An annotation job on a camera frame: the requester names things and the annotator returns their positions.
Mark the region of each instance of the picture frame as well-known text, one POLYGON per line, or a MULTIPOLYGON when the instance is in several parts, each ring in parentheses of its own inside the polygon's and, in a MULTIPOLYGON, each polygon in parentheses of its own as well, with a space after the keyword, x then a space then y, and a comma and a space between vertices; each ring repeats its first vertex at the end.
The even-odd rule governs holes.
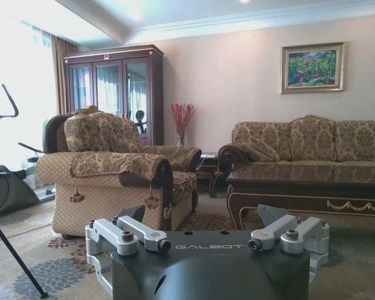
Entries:
POLYGON ((346 44, 282 47, 281 94, 343 91, 346 44))

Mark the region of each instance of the side table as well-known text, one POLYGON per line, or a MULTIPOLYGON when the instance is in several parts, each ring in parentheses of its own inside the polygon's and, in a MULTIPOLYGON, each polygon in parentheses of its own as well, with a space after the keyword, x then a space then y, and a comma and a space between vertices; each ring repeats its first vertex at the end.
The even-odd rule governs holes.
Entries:
POLYGON ((196 174, 198 178, 210 177, 209 184, 209 196, 210 198, 216 198, 215 186, 217 178, 223 174, 218 172, 218 153, 216 152, 204 152, 201 154, 200 162, 196 168, 196 174))

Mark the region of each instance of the crown molding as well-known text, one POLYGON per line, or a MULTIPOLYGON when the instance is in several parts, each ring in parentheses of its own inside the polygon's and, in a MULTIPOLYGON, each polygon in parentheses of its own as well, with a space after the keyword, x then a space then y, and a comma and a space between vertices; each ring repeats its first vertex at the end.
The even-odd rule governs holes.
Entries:
POLYGON ((172 22, 137 28, 126 44, 277 28, 375 15, 375 0, 338 0, 305 6, 172 22))

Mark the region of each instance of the vase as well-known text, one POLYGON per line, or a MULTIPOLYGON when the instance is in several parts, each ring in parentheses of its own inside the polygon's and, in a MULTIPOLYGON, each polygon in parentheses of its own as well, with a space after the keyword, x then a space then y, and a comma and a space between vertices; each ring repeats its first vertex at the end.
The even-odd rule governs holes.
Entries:
POLYGON ((185 146, 185 135, 184 134, 178 134, 177 135, 177 144, 178 147, 185 146))

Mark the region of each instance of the carpet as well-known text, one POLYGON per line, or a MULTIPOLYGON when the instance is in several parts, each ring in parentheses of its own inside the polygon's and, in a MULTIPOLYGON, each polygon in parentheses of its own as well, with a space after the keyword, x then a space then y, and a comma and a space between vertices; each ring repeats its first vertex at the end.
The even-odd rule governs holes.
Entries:
MULTIPOLYGON (((199 201, 197 212, 189 216, 179 230, 233 229, 225 210, 221 214, 210 213, 221 212, 221 208, 211 208, 223 206, 225 199, 206 199, 201 195, 199 201)), ((39 204, 0 218, 1 228, 11 236, 12 245, 50 294, 49 299, 110 299, 96 281, 94 269, 86 264, 84 239, 64 240, 54 233, 48 217, 52 213, 53 202, 39 204)), ((311 286, 310 300, 375 300, 373 221, 361 217, 327 218, 331 224, 330 259, 311 286)), ((246 227, 261 227, 256 214, 249 214, 246 227)), ((6 299, 34 300, 39 296, 0 241, 0 300, 6 299)))

